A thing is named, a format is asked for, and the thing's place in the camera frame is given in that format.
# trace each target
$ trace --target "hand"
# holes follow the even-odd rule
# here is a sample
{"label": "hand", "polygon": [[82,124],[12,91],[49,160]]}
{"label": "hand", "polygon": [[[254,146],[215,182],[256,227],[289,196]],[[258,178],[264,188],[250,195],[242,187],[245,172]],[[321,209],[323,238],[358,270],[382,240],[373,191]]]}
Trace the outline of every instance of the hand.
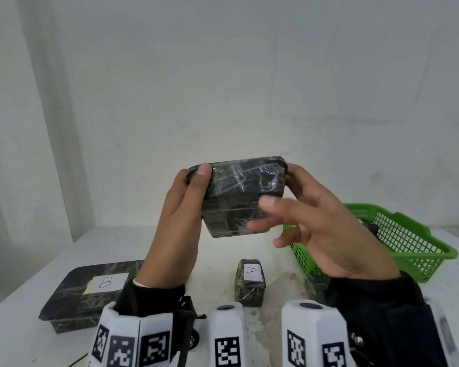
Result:
{"label": "hand", "polygon": [[248,229],[260,231],[281,224],[298,226],[284,229],[274,240],[274,246],[303,244],[320,269],[331,277],[399,277],[398,267],[385,247],[306,170],[289,164],[286,185],[298,200],[262,196],[259,206],[269,217],[249,222]]}
{"label": "hand", "polygon": [[177,174],[137,282],[152,288],[175,288],[187,282],[197,259],[202,200],[211,173],[211,165],[203,163],[188,186],[187,170]]}

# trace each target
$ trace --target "green plastic basket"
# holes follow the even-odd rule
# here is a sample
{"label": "green plastic basket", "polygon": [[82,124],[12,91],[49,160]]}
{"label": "green plastic basket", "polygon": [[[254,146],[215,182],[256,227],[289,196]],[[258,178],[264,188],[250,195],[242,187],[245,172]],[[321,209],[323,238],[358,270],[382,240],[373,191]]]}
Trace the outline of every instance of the green plastic basket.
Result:
{"label": "green plastic basket", "polygon": [[[379,226],[379,240],[389,250],[398,268],[417,282],[427,282],[443,260],[457,258],[457,251],[432,237],[430,229],[408,216],[392,213],[382,207],[366,203],[346,203],[357,218]],[[295,226],[284,225],[284,229]],[[292,251],[305,274],[323,274],[300,244],[291,244]]]}

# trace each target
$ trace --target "white paper label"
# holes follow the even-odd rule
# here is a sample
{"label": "white paper label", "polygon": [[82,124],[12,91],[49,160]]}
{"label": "white paper label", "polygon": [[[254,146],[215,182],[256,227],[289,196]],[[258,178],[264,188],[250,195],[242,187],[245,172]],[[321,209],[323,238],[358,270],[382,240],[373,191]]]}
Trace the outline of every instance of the white paper label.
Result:
{"label": "white paper label", "polygon": [[243,279],[246,281],[263,282],[262,266],[260,264],[244,264]]}
{"label": "white paper label", "polygon": [[108,276],[93,277],[83,294],[122,290],[126,283],[126,279],[128,279],[128,275],[129,273],[117,273]]}

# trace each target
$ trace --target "black and white square marker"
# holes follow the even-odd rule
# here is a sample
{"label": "black and white square marker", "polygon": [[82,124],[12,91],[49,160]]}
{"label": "black and white square marker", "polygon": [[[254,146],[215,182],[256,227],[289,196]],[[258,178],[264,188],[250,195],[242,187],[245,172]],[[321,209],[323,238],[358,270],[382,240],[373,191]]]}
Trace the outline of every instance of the black and white square marker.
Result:
{"label": "black and white square marker", "polygon": [[170,356],[168,345],[170,345],[170,331],[143,336],[139,350],[139,367],[168,360]]}
{"label": "black and white square marker", "polygon": [[304,339],[289,330],[287,330],[287,360],[296,367],[306,367]]}
{"label": "black and white square marker", "polygon": [[95,342],[93,343],[92,355],[100,363],[102,363],[102,357],[104,357],[104,350],[106,349],[107,339],[109,338],[109,330],[103,325],[99,325],[97,330],[97,336],[95,337]]}
{"label": "black and white square marker", "polygon": [[110,337],[107,367],[132,367],[135,338],[125,336]]}
{"label": "black and white square marker", "polygon": [[445,341],[445,346],[447,347],[447,353],[452,354],[457,350],[456,343],[450,332],[449,323],[447,323],[447,318],[442,317],[439,320],[439,326],[441,327],[441,333]]}
{"label": "black and white square marker", "polygon": [[323,344],[323,367],[347,367],[343,342]]}
{"label": "black and white square marker", "polygon": [[240,367],[239,337],[214,339],[216,346],[216,367]]}

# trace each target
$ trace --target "person's right hand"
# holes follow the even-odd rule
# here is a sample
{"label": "person's right hand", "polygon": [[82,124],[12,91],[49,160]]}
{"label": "person's right hand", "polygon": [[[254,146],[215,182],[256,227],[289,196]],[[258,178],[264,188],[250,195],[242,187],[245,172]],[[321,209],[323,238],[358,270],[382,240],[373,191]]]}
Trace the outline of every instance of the person's right hand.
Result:
{"label": "person's right hand", "polygon": [[267,230],[281,224],[284,229],[274,246],[303,244],[320,269],[331,277],[393,279],[400,276],[385,247],[331,191],[301,166],[289,164],[286,185],[297,201],[262,196],[260,208],[269,217],[248,223],[248,229]]}

